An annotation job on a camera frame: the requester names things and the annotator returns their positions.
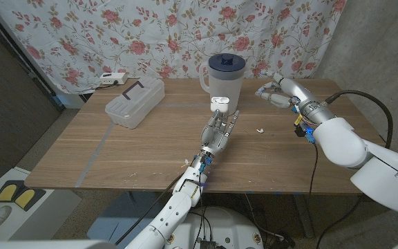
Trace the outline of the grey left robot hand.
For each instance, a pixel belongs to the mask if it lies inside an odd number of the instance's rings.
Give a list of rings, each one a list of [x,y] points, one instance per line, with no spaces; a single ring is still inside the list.
[[[229,136],[236,124],[240,111],[228,116],[216,109],[201,133],[201,150],[212,156],[220,154],[227,146]]]

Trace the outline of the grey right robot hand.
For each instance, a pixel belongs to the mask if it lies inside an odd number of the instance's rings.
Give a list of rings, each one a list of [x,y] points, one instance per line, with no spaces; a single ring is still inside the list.
[[[255,92],[258,97],[278,108],[286,109],[294,106],[299,114],[316,125],[335,118],[333,112],[323,106],[309,90],[298,82],[283,77],[277,72],[265,71],[261,74],[272,80]]]

